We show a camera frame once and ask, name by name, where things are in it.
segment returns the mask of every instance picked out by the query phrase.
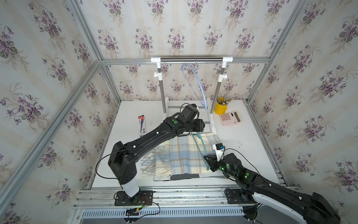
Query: black mounting plate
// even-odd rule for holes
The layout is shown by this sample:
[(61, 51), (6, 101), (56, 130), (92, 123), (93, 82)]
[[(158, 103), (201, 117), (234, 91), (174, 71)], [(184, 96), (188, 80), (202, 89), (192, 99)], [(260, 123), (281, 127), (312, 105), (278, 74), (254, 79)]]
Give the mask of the black mounting plate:
[(240, 189), (225, 189), (225, 195), (228, 204), (256, 204), (257, 202), (250, 196), (249, 201), (245, 202), (242, 199)]
[(128, 206), (128, 205), (143, 205), (145, 199), (145, 205), (152, 205), (153, 201), (153, 191), (140, 191), (138, 200), (131, 201), (130, 198), (124, 193), (124, 191), (118, 191), (116, 194), (116, 200), (114, 202), (115, 206)]

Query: white pipe connector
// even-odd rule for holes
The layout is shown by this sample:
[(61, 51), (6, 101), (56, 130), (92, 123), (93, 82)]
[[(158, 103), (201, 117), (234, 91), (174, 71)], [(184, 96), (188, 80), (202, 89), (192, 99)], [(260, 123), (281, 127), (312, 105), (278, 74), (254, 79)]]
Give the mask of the white pipe connector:
[(155, 72), (155, 73), (154, 73), (154, 77), (158, 77), (159, 80), (163, 80), (163, 75), (162, 75), (162, 73)]

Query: calculator display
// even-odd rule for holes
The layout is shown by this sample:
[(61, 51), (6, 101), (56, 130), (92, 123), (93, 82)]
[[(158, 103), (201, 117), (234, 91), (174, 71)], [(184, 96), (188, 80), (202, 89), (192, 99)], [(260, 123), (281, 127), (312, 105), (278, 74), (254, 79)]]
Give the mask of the calculator display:
[(239, 118), (239, 116), (237, 115), (237, 113), (234, 112), (234, 114), (235, 114), (235, 117), (236, 117), (236, 119), (237, 119), (237, 122), (240, 122), (240, 118)]

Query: metal vent grille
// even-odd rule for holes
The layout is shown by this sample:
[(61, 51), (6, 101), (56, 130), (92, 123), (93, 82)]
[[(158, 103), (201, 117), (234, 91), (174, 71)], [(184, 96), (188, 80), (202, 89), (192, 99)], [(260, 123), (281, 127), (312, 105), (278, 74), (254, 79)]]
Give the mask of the metal vent grille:
[[(122, 218), (127, 209), (85, 209), (82, 219), (91, 218)], [(138, 217), (159, 212), (158, 208), (144, 208), (138, 213)], [(241, 206), (217, 206), (217, 207), (195, 207), (195, 208), (160, 208), (157, 215), (150, 217), (199, 217), (199, 216), (243, 216)]]

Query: purple flower pattern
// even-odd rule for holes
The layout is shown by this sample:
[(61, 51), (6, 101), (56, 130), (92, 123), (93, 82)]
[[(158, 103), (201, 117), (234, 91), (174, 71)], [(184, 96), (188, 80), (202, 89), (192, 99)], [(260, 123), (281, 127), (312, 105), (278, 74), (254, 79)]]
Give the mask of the purple flower pattern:
[(221, 33), (220, 29), (216, 28), (215, 25), (210, 26), (209, 24), (208, 31), (204, 33), (203, 36), (206, 41), (205, 50), (209, 51), (210, 54), (216, 49), (216, 42), (219, 40), (219, 38), (223, 37), (223, 34)]
[(74, 46), (74, 53), (77, 56), (77, 60), (82, 60), (83, 66), (86, 69), (89, 69), (92, 65), (92, 60), (90, 60), (90, 55), (86, 45), (80, 40), (80, 34), (76, 35), (76, 40), (72, 40), (72, 45)]
[(85, 89), (84, 91), (87, 99), (91, 98), (91, 101), (93, 103), (93, 105), (98, 105), (98, 95), (97, 95), (97, 89), (95, 84), (93, 84), (93, 82), (91, 82), (90, 84), (88, 84), (87, 89)]
[(46, 56), (46, 59), (43, 58), (42, 62), (47, 67), (47, 75), (53, 78), (56, 78), (60, 81), (61, 85), (66, 89), (72, 89), (71, 77), (69, 77), (65, 71), (64, 64), (65, 62), (62, 59), (59, 59), (57, 55), (55, 57)]
[(313, 165), (315, 163), (314, 159), (312, 158), (311, 153), (307, 153), (306, 155), (303, 155), (302, 153), (299, 153), (298, 160), (292, 164), (294, 167), (294, 170), (292, 170), (295, 174), (302, 174), (309, 173), (310, 176), (313, 176), (316, 171), (315, 166)]
[(107, 121), (107, 124), (108, 126), (110, 126), (113, 122), (113, 118), (114, 116), (112, 114), (110, 114), (107, 118), (106, 118), (106, 121)]
[(111, 93), (106, 90), (102, 90), (102, 97), (103, 97), (103, 103), (107, 104), (110, 108), (113, 106), (112, 100), (111, 100)]
[(292, 130), (289, 127), (290, 122), (288, 122), (287, 119), (285, 119), (284, 121), (279, 120), (278, 127), (275, 130), (275, 139), (281, 139), (282, 136), (289, 137), (290, 133), (292, 133)]
[(59, 205), (61, 202), (64, 204), (69, 203), (71, 196), (75, 195), (76, 191), (71, 189), (72, 187), (69, 187), (67, 182), (67, 178), (64, 178), (63, 180), (60, 178), (58, 180), (57, 186), (54, 186), (54, 188), (50, 189), (51, 193), (46, 197), (46, 199), (52, 203), (52, 208), (56, 205)]
[(110, 16), (113, 21), (118, 21), (119, 25), (123, 23), (122, 18), (122, 4), (124, 4), (124, 0), (105, 0), (103, 1), (103, 5), (108, 8), (110, 12)]
[[(191, 64), (190, 66), (193, 68), (195, 73), (198, 74), (199, 65), (198, 64)], [(195, 78), (195, 75), (194, 75), (193, 71), (188, 66), (184, 67), (184, 71), (187, 71), (187, 77), (188, 77), (189, 81), (191, 81), (191, 80), (193, 80)]]
[(224, 83), (224, 90), (230, 93), (230, 91), (237, 86), (237, 82), (232, 80), (232, 78), (228, 78), (226, 82)]
[[(4, 158), (3, 155), (0, 154), (0, 161)], [(0, 164), (0, 185), (5, 185), (6, 182), (9, 180), (11, 175), (14, 172), (14, 168), (9, 168), (12, 160), (8, 161), (7, 163)]]
[(351, 41), (353, 38), (358, 37), (358, 11), (353, 16), (348, 16), (344, 18), (342, 29), (343, 31), (339, 33), (338, 37), (334, 37), (334, 42), (331, 46), (335, 46), (335, 50), (332, 53), (339, 53), (340, 51), (346, 50), (346, 45), (351, 46)]
[(266, 135), (266, 136), (269, 136), (270, 135), (270, 124), (268, 121), (265, 121), (265, 122), (261, 122), (261, 128), (262, 128), (262, 131), (263, 133)]
[(173, 79), (172, 83), (170, 84), (170, 87), (173, 89), (174, 94), (179, 96), (180, 92), (182, 91), (182, 88), (184, 87), (184, 83), (176, 78)]
[(234, 100), (242, 100), (244, 99), (244, 97), (242, 95), (240, 95), (240, 93), (234, 93)]
[(74, 155), (75, 161), (82, 160), (82, 162), (87, 162), (88, 159), (91, 159), (91, 153), (86, 149), (85, 141), (79, 141), (78, 144), (73, 145), (73, 149), (70, 151)]
[(150, 94), (156, 96), (158, 94), (157, 89), (159, 87), (158, 82), (153, 81), (152, 79), (147, 79), (147, 84), (145, 86), (148, 88)]
[(257, 106), (256, 106), (256, 100), (254, 100), (252, 103), (251, 103), (251, 108), (252, 110), (257, 113)]
[(328, 176), (324, 180), (328, 180), (330, 186), (337, 188), (340, 192), (342, 188), (345, 188), (348, 193), (358, 190), (358, 162), (353, 164), (349, 160), (344, 160), (336, 164), (339, 170), (325, 170)]
[(311, 46), (306, 45), (304, 50), (300, 50), (298, 54), (293, 57), (295, 63), (289, 67), (287, 76), (290, 76), (291, 78), (298, 77), (298, 72), (303, 73), (305, 68), (309, 68), (313, 55), (318, 52), (321, 52), (318, 50), (318, 47), (311, 49)]
[(241, 74), (244, 78), (249, 77), (254, 68), (258, 67), (258, 63), (244, 63), (242, 67), (244, 68), (244, 72)]
[(119, 90), (123, 91), (127, 99), (132, 98), (133, 87), (130, 85), (131, 81), (119, 81)]
[(135, 30), (137, 32), (137, 34), (135, 35), (135, 43), (140, 45), (139, 54), (143, 54), (145, 58), (149, 57), (149, 55), (151, 54), (150, 49), (153, 49), (152, 43), (154, 43), (154, 41), (148, 33), (150, 29), (150, 27), (144, 27), (143, 30)]
[(280, 32), (281, 32), (282, 29), (278, 29), (277, 32), (271, 37), (270, 41), (268, 42), (268, 44), (270, 45), (270, 47), (268, 47), (266, 49), (266, 52), (265, 52), (265, 55), (266, 56), (269, 56), (272, 49), (274, 48), (275, 46), (275, 43), (277, 41), (277, 39), (279, 38), (280, 36)]
[(247, 50), (251, 47), (251, 43), (254, 42), (255, 36), (253, 32), (257, 29), (258, 27), (252, 27), (251, 29), (242, 29), (243, 33), (241, 33), (235, 41), (235, 43), (238, 44), (238, 46), (234, 50), (234, 54), (236, 54), (236, 56), (241, 57), (245, 53), (247, 53)]
[(79, 114), (79, 110), (75, 108), (70, 112), (68, 118), (65, 120), (65, 125), (67, 125), (68, 129), (73, 127), (74, 132), (79, 135), (80, 132), (83, 133), (84, 129), (84, 120), (81, 120), (82, 116)]
[(26, 61), (27, 56), (21, 55), (23, 51), (19, 51), (15, 47), (15, 43), (11, 40), (11, 35), (14, 35), (14, 32), (8, 26), (5, 26), (0, 35), (0, 57), (5, 59), (3, 61), (5, 64), (11, 64), (15, 71), (17, 71), (19, 62), (25, 71), (28, 72), (29, 63)]
[(168, 35), (168, 44), (171, 44), (171, 47), (169, 48), (169, 52), (174, 55), (178, 56), (180, 53), (182, 53), (182, 49), (184, 48), (184, 35), (183, 30), (185, 27), (178, 27), (177, 30), (174, 28), (170, 29), (170, 34)]
[(103, 138), (100, 138), (100, 136), (98, 136), (97, 143), (95, 144), (95, 149), (97, 150), (97, 152), (101, 152), (104, 143), (105, 140)]
[(39, 4), (39, 2), (30, 3), (29, 7), (35, 13), (34, 19), (35, 22), (39, 24), (40, 32), (46, 31), (50, 36), (49, 40), (53, 47), (55, 49), (58, 47), (63, 52), (66, 48), (66, 44), (64, 42), (65, 38), (60, 35), (62, 30), (57, 23), (58, 20), (45, 6)]
[(277, 65), (274, 65), (274, 67), (269, 70), (268, 74), (269, 75), (268, 75), (267, 80), (266, 80), (266, 84), (267, 84), (266, 88), (270, 88), (272, 83), (274, 83), (275, 81), (278, 81), (279, 76), (281, 75)]
[(38, 98), (17, 92), (21, 89), (19, 85), (17, 83), (13, 89), (12, 85), (10, 85), (11, 97), (4, 97), (0, 100), (2, 106), (12, 108), (7, 110), (5, 118), (13, 118), (15, 125), (19, 125), (26, 120), (29, 123), (28, 129), (34, 133), (38, 133), (38, 129), (45, 130), (50, 122), (47, 119), (48, 113), (43, 113), (44, 108), (38, 104)]
[[(224, 74), (227, 73), (228, 69), (229, 69), (229, 65), (226, 65), (226, 67), (224, 68)], [(220, 71), (221, 71), (221, 64), (215, 64), (213, 70), (215, 71), (214, 79), (217, 80), (219, 78), (219, 74), (220, 74)]]
[(90, 119), (90, 121), (92, 121), (92, 126), (93, 127), (98, 127), (98, 129), (102, 130), (103, 123), (102, 123), (102, 120), (100, 118), (100, 112), (99, 111), (95, 111), (93, 113), (90, 113), (89, 119)]
[(290, 0), (272, 0), (267, 2), (269, 7), (267, 13), (265, 13), (265, 21), (268, 20), (267, 24), (273, 23), (276, 20), (279, 10), (285, 3), (289, 3)]
[(91, 175), (92, 175), (92, 167), (89, 167), (86, 169), (85, 173), (81, 174), (80, 179), (78, 179), (78, 181), (83, 184), (83, 189), (85, 189), (88, 186), (88, 182), (90, 181)]
[(317, 139), (322, 141), (323, 136), (326, 135), (326, 130), (335, 130), (332, 123), (323, 122), (323, 116), (319, 115), (317, 118), (310, 118), (305, 120), (306, 127), (300, 128), (297, 132), (301, 132), (297, 138), (300, 138), (300, 142), (306, 142), (308, 140), (315, 142)]
[(168, 0), (150, 0), (150, 1), (147, 1), (148, 6), (152, 8), (153, 21), (155, 21), (157, 19), (158, 20), (158, 25), (161, 24), (164, 21), (163, 9), (164, 9), (164, 4), (165, 3), (168, 3)]
[(305, 8), (305, 15), (302, 18), (302, 21), (300, 21), (300, 24), (297, 29), (301, 29), (300, 33), (304, 33), (308, 30), (308, 27), (311, 26), (312, 20), (316, 18), (318, 15), (322, 15), (324, 11), (326, 10), (324, 7), (326, 3), (322, 0), (319, 0), (318, 3), (313, 3), (314, 0), (311, 0), (308, 2)]
[(169, 64), (169, 65), (167, 65), (167, 64), (161, 65), (161, 73), (162, 73), (162, 75), (163, 75), (164, 78), (167, 77), (168, 74), (169, 74), (169, 73), (168, 73), (169, 67), (171, 67), (171, 64)]
[(16, 203), (10, 203), (10, 210), (7, 210), (3, 215), (4, 224), (27, 224), (31, 222), (30, 212), (18, 215), (14, 211)]
[(272, 99), (272, 97), (270, 97), (269, 99), (265, 100), (264, 106), (262, 108), (262, 116), (266, 116), (268, 112), (273, 112), (275, 108), (274, 105), (274, 100)]
[(140, 65), (126, 65), (125, 67), (126, 69), (128, 69), (129, 74), (131, 74), (132, 77), (138, 78), (140, 76), (138, 72), (138, 68), (140, 67)]
[(202, 85), (202, 87), (203, 87), (204, 93), (206, 93), (206, 92), (208, 91), (209, 87), (212, 85), (211, 82), (210, 82), (210, 81), (207, 81), (205, 78), (204, 78), (204, 79), (202, 78), (202, 79), (200, 80), (200, 82), (201, 82), (201, 85)]
[(310, 92), (313, 93), (310, 100), (315, 103), (322, 101), (325, 103), (326, 97), (333, 98), (336, 93), (342, 94), (343, 88), (346, 87), (349, 76), (358, 76), (358, 70), (344, 71), (344, 67), (338, 65), (334, 71), (326, 71), (326, 74), (320, 77), (322, 85), (315, 86)]
[(112, 35), (112, 28), (107, 27), (105, 31), (99, 29), (98, 39), (100, 41), (100, 45), (106, 46), (106, 54), (109, 54), (111, 58), (117, 58), (117, 50), (118, 48), (118, 41)]
[(282, 163), (282, 160), (287, 160), (286, 154), (284, 154), (280, 147), (274, 148), (276, 159), (279, 163)]
[(56, 163), (60, 163), (62, 165), (63, 157), (62, 154), (58, 154), (53, 149), (52, 145), (54, 142), (51, 142), (50, 146), (47, 147), (44, 154), (42, 154), (39, 163), (37, 164), (37, 168), (41, 168), (44, 165), (48, 167), (48, 169), (56, 169)]
[(230, 15), (226, 18), (225, 25), (227, 25), (229, 31), (240, 23), (239, 18), (244, 17), (244, 11), (248, 8), (248, 0), (228, 0), (228, 2), (226, 11), (229, 11)]
[(284, 108), (282, 108), (282, 110), (284, 111), (290, 110), (291, 106), (295, 104), (300, 105), (301, 99), (304, 98), (303, 96), (300, 95), (300, 93), (301, 93), (301, 88), (298, 88), (298, 86), (295, 86), (293, 89), (288, 90), (287, 97), (282, 103), (282, 105), (284, 105)]
[(187, 1), (188, 6), (190, 7), (190, 21), (194, 20), (194, 25), (201, 19), (201, 10), (204, 6), (204, 3), (208, 3), (208, 0)]

